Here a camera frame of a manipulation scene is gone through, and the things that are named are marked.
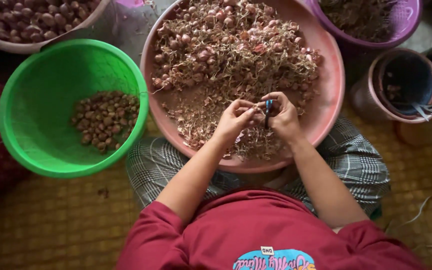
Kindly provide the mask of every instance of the pink plastic basin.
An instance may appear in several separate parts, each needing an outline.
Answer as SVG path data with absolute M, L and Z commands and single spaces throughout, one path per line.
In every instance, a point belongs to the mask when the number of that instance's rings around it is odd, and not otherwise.
M 179 0 L 172 4 L 161 15 L 149 33 L 142 51 L 140 65 L 149 92 L 155 91 L 151 74 L 153 73 L 153 59 L 155 56 L 153 44 L 158 38 L 157 29 L 162 26 L 163 20 L 175 18 L 174 9 L 177 5 L 184 7 L 188 3 L 188 0 Z M 345 77 L 341 53 L 336 41 L 321 27 L 305 4 L 296 0 L 279 0 L 272 1 L 270 5 L 276 9 L 283 20 L 291 20 L 299 24 L 299 29 L 303 32 L 306 40 L 306 46 L 319 49 L 324 58 L 320 68 L 320 78 L 315 86 L 320 95 L 309 103 L 306 109 L 307 113 L 300 118 L 301 127 L 306 138 L 311 144 L 317 146 L 333 127 L 343 103 Z M 161 107 L 161 100 L 164 99 L 165 94 L 167 93 L 163 91 L 159 91 L 154 95 L 149 94 L 149 106 L 154 121 L 166 139 L 176 149 L 184 155 L 192 157 L 196 151 L 183 144 L 184 140 L 178 135 L 176 123 L 166 116 L 164 108 Z M 232 173 L 255 174 L 280 169 L 292 162 L 291 153 L 282 150 L 279 156 L 275 156 L 271 160 L 249 159 L 242 162 L 237 157 L 222 159 L 219 162 L 219 169 Z

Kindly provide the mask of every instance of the person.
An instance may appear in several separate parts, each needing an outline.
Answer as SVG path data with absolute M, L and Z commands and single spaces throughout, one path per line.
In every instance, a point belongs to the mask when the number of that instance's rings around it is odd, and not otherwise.
M 127 167 L 142 210 L 116 268 L 134 269 L 423 269 L 411 250 L 370 219 L 389 190 L 377 151 L 340 118 L 318 151 L 280 92 L 269 126 L 292 151 L 299 178 L 280 191 L 239 188 L 217 171 L 240 132 L 258 122 L 249 101 L 222 114 L 212 138 L 187 159 L 162 138 L 142 140 Z

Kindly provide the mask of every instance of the graphic print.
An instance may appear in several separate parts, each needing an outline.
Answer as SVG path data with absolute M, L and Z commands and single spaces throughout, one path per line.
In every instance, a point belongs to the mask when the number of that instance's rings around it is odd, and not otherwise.
M 274 255 L 254 250 L 240 256 L 233 264 L 233 270 L 316 270 L 311 256 L 296 249 L 271 250 Z

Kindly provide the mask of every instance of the pink plastic container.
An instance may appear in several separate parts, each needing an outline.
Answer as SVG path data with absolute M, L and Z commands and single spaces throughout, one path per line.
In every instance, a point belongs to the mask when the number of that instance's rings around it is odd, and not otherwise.
M 255 2 L 261 3 L 263 0 L 255 0 Z M 189 0 L 179 0 L 166 9 L 154 24 L 144 44 L 140 67 L 148 91 L 151 93 L 155 91 L 151 74 L 154 69 L 155 51 L 153 44 L 158 38 L 157 29 L 161 27 L 163 20 L 175 18 L 176 6 L 185 7 L 188 3 Z M 343 103 L 345 72 L 341 53 L 333 36 L 321 27 L 309 8 L 302 2 L 280 0 L 266 3 L 277 10 L 282 20 L 291 20 L 299 24 L 306 40 L 306 46 L 319 49 L 324 58 L 319 70 L 320 78 L 315 85 L 315 89 L 319 90 L 320 95 L 308 104 L 306 114 L 300 118 L 301 128 L 306 138 L 311 144 L 317 146 L 333 127 Z M 164 108 L 161 107 L 161 101 L 164 100 L 165 95 L 167 93 L 164 91 L 149 95 L 149 106 L 153 119 L 159 130 L 177 150 L 188 157 L 192 157 L 196 151 L 183 144 L 184 140 L 178 134 L 176 123 L 166 116 Z M 293 162 L 290 151 L 281 151 L 279 156 L 275 156 L 271 160 L 250 159 L 241 161 L 236 156 L 231 159 L 222 159 L 219 162 L 219 169 L 232 173 L 255 174 L 277 170 Z
M 384 59 L 388 55 L 394 55 L 398 52 L 412 52 L 414 54 L 419 55 L 424 58 L 418 52 L 412 51 L 410 49 L 405 48 L 394 48 L 388 50 L 386 52 L 381 53 L 376 59 L 372 62 L 368 73 L 361 78 L 357 83 L 355 83 L 351 90 L 349 91 L 349 98 L 351 101 L 351 105 L 353 109 L 357 112 L 357 114 L 366 120 L 372 122 L 383 122 L 389 120 L 395 120 L 403 123 L 409 124 L 417 124 L 426 122 L 426 120 L 418 115 L 413 119 L 407 119 L 400 117 L 398 114 L 394 113 L 390 108 L 387 108 L 381 100 L 378 98 L 375 92 L 375 84 L 374 84 L 374 76 L 375 76 L 375 67 L 380 61 L 384 61 Z M 432 63 L 428 59 L 426 59 L 427 64 L 430 66 L 431 75 L 432 75 Z M 432 114 L 428 115 L 429 120 L 432 118 Z

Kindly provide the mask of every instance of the red t-shirt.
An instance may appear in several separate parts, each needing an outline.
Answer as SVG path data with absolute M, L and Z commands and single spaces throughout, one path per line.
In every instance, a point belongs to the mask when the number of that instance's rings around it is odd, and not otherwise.
M 118 270 L 420 270 L 426 267 L 372 221 L 338 234 L 302 202 L 275 191 L 245 190 L 206 202 L 184 227 L 165 205 L 141 211 Z

